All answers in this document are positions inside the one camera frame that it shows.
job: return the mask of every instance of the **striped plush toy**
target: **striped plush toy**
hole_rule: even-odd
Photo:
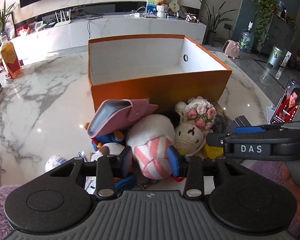
[[[175,131],[168,117],[151,114],[137,122],[127,134],[127,146],[142,174],[149,179],[164,179],[171,175],[167,149],[174,144]]]

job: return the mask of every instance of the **phone screen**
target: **phone screen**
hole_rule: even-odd
[[[300,83],[289,80],[270,123],[292,122],[300,107]]]

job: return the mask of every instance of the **pink wallet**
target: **pink wallet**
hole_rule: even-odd
[[[149,99],[108,99],[102,102],[88,126],[91,138],[125,130],[158,108]]]

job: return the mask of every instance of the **wall outlet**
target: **wall outlet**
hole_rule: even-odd
[[[223,28],[226,30],[232,30],[232,25],[225,23],[225,26]]]

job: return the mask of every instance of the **man on phone screen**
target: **man on phone screen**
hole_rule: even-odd
[[[293,120],[300,103],[300,88],[295,87],[289,98],[286,98],[279,106],[276,115],[284,122]]]

